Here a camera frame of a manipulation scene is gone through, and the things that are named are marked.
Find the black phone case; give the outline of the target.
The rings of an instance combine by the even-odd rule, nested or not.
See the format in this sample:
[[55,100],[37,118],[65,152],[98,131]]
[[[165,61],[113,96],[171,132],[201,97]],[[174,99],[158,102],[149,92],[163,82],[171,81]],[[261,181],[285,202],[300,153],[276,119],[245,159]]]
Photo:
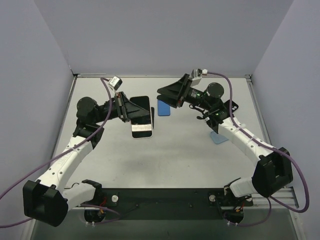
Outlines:
[[231,111],[232,113],[239,109],[239,105],[235,103],[233,100],[227,100],[226,102],[224,102],[224,106],[228,112]]

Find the beige cased phone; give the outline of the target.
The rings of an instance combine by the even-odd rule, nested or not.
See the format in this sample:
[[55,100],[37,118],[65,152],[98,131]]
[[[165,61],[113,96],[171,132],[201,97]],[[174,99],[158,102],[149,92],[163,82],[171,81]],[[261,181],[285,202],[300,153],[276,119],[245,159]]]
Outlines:
[[144,96],[135,96],[131,97],[130,101],[134,104],[149,110],[149,114],[134,118],[131,124],[131,136],[134,139],[146,139],[153,136],[153,117],[152,117],[152,108],[150,105],[150,98],[146,95]]

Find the black phone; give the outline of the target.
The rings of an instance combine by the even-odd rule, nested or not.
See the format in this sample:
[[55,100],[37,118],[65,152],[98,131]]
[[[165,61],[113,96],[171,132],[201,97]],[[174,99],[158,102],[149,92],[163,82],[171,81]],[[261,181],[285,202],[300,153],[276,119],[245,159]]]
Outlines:
[[155,127],[155,108],[151,107],[151,125],[152,125],[152,129],[154,129]]

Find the light blue cased phone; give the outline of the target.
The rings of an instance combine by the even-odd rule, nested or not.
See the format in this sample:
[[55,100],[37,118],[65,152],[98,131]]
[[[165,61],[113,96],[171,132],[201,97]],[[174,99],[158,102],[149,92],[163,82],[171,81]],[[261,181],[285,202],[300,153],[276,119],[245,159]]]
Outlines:
[[228,138],[214,131],[210,133],[210,138],[216,145],[219,145],[228,141]]

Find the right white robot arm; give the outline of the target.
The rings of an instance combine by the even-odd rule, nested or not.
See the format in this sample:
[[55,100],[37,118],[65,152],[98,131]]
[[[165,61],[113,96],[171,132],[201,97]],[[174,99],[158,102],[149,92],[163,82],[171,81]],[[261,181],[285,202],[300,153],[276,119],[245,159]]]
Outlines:
[[251,177],[238,178],[226,185],[227,192],[235,198],[260,194],[269,198],[291,183],[293,171],[289,153],[285,148],[276,149],[253,135],[232,113],[232,100],[222,101],[224,87],[210,83],[203,91],[194,86],[200,77],[185,74],[178,81],[157,90],[157,99],[170,107],[180,108],[184,103],[201,113],[198,119],[217,134],[226,137],[247,156],[255,167]]

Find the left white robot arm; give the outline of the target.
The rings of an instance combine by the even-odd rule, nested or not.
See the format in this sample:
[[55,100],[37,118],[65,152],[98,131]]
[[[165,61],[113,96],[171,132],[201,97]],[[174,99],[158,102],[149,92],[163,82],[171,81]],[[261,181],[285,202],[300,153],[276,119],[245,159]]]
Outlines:
[[98,124],[115,118],[125,123],[142,118],[152,123],[149,100],[145,97],[128,99],[122,91],[103,105],[98,105],[91,97],[83,97],[76,109],[76,128],[64,153],[36,181],[29,180],[22,188],[25,216],[53,227],[59,226],[74,207],[84,203],[101,207],[106,201],[102,185],[93,180],[85,179],[75,187],[65,188],[82,160],[101,140],[104,128]]

